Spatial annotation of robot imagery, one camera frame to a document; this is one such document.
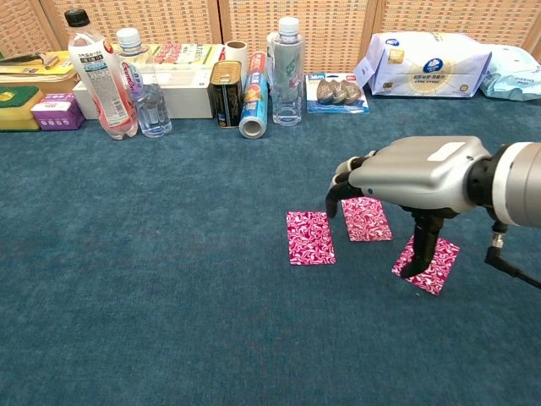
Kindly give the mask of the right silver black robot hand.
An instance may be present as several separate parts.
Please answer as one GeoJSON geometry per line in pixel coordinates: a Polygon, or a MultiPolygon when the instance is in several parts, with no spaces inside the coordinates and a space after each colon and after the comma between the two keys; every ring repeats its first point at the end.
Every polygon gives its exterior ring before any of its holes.
{"type": "Polygon", "coordinates": [[[329,218],[338,203],[371,197],[400,206],[415,221],[413,256],[402,278],[426,271],[434,257],[444,220],[471,211],[476,202],[467,192],[468,175],[490,159],[474,136],[412,136],[395,140],[365,156],[339,164],[325,197],[329,218]]]}

